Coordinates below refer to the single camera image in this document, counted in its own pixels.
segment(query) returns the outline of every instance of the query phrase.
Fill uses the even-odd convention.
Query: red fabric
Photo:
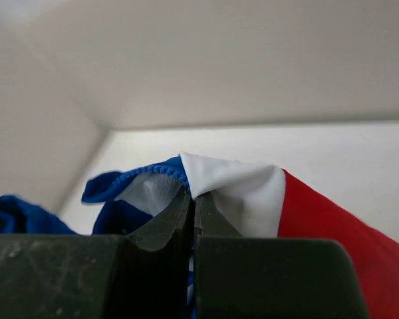
[[[372,319],[399,319],[399,244],[285,171],[278,237],[334,239],[349,253]]]

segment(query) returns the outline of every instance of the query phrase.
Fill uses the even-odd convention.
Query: fabric
[[[275,165],[182,153],[131,171],[103,173],[87,183],[82,196],[85,203],[104,203],[92,233],[131,233],[166,208],[180,187],[194,199],[210,191],[244,236],[338,241],[352,258],[371,318],[399,318],[399,244]],[[0,233],[73,233],[54,215],[14,196],[0,197],[0,218],[5,220]]]

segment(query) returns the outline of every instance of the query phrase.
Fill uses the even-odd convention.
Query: blue fabric
[[[84,203],[104,203],[92,234],[129,234],[152,218],[151,215],[123,200],[115,200],[141,173],[166,174],[182,182],[183,186],[189,190],[180,156],[131,171],[109,171],[100,174],[87,182],[82,194]],[[0,233],[75,234],[55,215],[14,195],[0,197],[0,219],[4,222]],[[190,272],[188,286],[193,282],[194,274]],[[187,309],[192,309],[191,303],[192,298],[188,300]],[[183,315],[183,318],[196,318],[195,312],[190,310],[189,313]]]
[[[58,217],[14,195],[0,197],[0,233],[75,234]]]

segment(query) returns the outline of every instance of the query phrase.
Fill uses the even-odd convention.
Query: white fabric
[[[135,208],[156,216],[161,213],[176,196],[182,183],[165,174],[142,173],[115,198],[135,206]]]
[[[217,209],[244,236],[276,237],[285,195],[285,174],[269,164],[249,164],[180,154],[192,198],[211,192]],[[125,200],[156,216],[182,183],[173,177],[143,173],[115,200]]]
[[[189,304],[192,298],[194,297],[194,284],[190,284],[188,286],[188,293],[186,294],[186,302]]]
[[[180,156],[194,199],[210,191],[217,209],[242,235],[277,236],[285,196],[281,168],[184,152]]]

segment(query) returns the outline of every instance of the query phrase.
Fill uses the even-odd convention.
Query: white surface
[[[181,152],[193,199],[211,192],[219,212],[246,237],[277,237],[285,195],[280,167]]]
[[[100,205],[83,206],[88,178],[166,160],[180,151],[274,163],[399,241],[399,123],[113,132],[61,217],[90,233]]]
[[[0,0],[0,14],[9,22],[27,24],[70,0]]]
[[[182,183],[164,174],[143,173],[116,197],[152,216],[161,213],[178,193]]]
[[[0,195],[56,211],[102,132],[0,21]]]
[[[112,128],[399,118],[399,0],[72,0],[26,32]]]

